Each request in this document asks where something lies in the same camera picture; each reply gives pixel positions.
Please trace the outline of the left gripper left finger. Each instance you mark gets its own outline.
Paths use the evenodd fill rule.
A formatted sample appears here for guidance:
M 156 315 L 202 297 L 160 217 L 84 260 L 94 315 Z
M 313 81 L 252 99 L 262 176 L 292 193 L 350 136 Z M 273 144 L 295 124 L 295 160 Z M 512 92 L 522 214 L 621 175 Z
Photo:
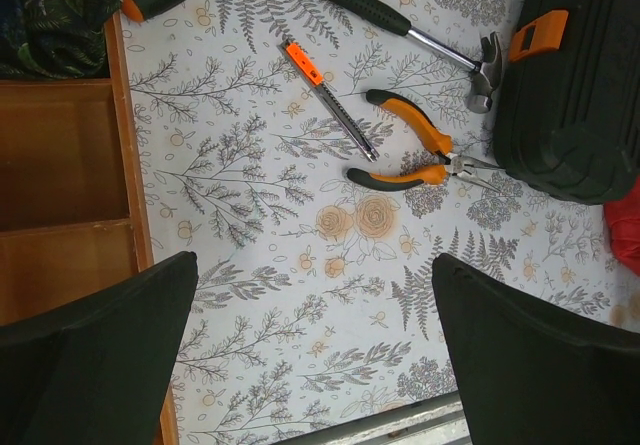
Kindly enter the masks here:
M 2 443 L 152 443 L 197 281 L 180 252 L 2 326 Z

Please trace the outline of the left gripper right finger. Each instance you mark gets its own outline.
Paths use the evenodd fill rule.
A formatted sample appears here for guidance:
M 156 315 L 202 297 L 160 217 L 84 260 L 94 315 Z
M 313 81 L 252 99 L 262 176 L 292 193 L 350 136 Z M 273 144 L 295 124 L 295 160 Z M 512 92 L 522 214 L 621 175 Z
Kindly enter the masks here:
M 473 443 L 638 443 L 638 334 L 446 253 L 432 287 Z

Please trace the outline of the black plastic tool case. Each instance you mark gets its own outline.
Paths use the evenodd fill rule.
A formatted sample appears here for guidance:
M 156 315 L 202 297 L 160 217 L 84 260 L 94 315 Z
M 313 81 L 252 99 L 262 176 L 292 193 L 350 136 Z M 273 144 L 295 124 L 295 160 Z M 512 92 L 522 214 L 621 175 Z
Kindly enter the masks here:
M 639 175 L 639 0 L 524 0 L 492 146 L 559 200 L 624 198 Z

